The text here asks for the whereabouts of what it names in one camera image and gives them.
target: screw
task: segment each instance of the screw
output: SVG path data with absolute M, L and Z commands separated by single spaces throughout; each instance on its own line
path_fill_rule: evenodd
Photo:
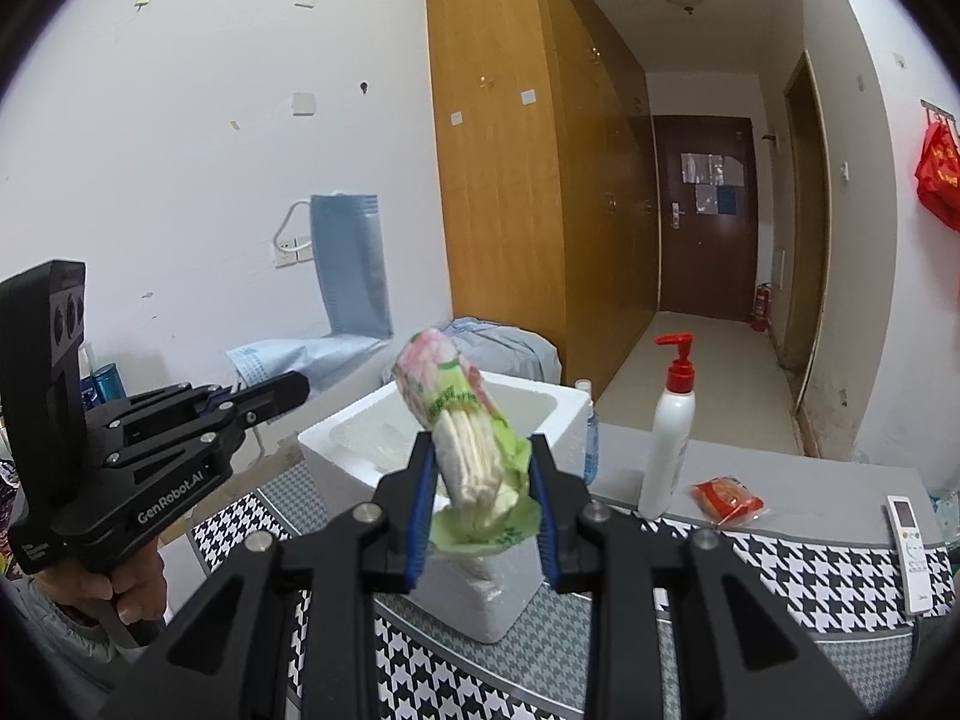
M 243 546 L 251 552 L 266 552 L 274 543 L 274 537 L 266 531 L 253 531 L 243 539 Z
M 383 509 L 376 503 L 362 503 L 353 509 L 353 519 L 365 525 L 373 525 L 383 514 Z
M 709 531 L 706 528 L 700 528 L 699 531 L 693 533 L 692 538 L 693 546 L 698 549 L 710 550 L 720 546 L 720 536 L 717 536 L 716 531 Z
M 589 522 L 606 522 L 613 516 L 613 511 L 607 504 L 590 501 L 583 510 L 584 519 Z

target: red pump nozzle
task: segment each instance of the red pump nozzle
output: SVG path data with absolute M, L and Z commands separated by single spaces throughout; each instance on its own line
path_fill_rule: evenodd
M 693 336 L 690 333 L 676 333 L 655 338 L 654 343 L 658 346 L 677 346 L 677 359 L 671 362 L 666 371 L 666 389 L 678 394 L 693 391 L 693 362 L 688 360 Z

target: green plastic wrapper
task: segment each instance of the green plastic wrapper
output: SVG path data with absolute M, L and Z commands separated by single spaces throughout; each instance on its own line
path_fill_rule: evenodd
M 477 409 L 491 420 L 503 463 L 500 492 L 512 490 L 517 502 L 496 531 L 472 531 L 458 517 L 453 505 L 433 515 L 430 542 L 448 555 L 481 557 L 496 555 L 530 536 L 541 523 L 539 504 L 530 497 L 530 442 L 519 437 L 483 386 L 476 365 L 464 358 L 453 342 L 439 330 L 425 330 L 411 338 L 394 365 L 397 387 L 407 408 L 432 430 L 446 409 Z

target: door lock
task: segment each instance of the door lock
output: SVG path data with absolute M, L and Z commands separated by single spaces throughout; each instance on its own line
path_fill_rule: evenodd
M 675 230 L 679 230 L 679 229 L 680 229 L 680 217 L 681 217 L 683 214 L 685 214 L 686 211 L 681 211 L 681 210 L 680 210 L 680 204 L 679 204 L 678 202 L 671 203 L 670 205 L 671 205 L 671 207 L 673 208 L 673 228 L 674 228 Z

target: gray jacket sleeve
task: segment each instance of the gray jacket sleeve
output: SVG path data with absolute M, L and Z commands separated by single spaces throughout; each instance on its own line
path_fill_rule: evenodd
M 71 620 L 31 578 L 0 577 L 0 592 L 8 596 L 49 662 L 62 697 L 80 717 L 94 717 L 142 650 L 121 650 L 99 625 L 88 628 Z

